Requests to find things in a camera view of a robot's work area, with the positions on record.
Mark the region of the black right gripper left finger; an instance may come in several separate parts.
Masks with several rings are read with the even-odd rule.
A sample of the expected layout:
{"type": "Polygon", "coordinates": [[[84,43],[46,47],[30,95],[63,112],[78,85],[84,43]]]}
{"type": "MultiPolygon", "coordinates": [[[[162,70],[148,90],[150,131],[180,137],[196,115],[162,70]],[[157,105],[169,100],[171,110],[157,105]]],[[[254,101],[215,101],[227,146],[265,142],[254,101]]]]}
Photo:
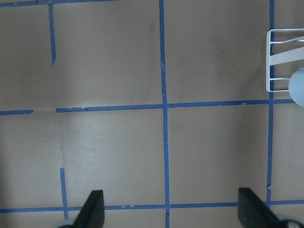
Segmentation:
{"type": "Polygon", "coordinates": [[[85,204],[73,222],[74,228],[102,228],[105,222],[105,206],[102,190],[91,191],[85,204]]]}

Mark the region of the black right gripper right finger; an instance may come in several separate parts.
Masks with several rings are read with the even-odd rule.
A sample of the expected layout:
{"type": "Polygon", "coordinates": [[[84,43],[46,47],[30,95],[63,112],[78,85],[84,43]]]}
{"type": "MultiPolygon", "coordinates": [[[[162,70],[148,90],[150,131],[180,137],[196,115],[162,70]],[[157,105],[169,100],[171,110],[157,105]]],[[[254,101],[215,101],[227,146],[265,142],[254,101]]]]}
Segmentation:
{"type": "Polygon", "coordinates": [[[238,220],[244,228],[286,228],[250,188],[238,189],[238,220]]]}

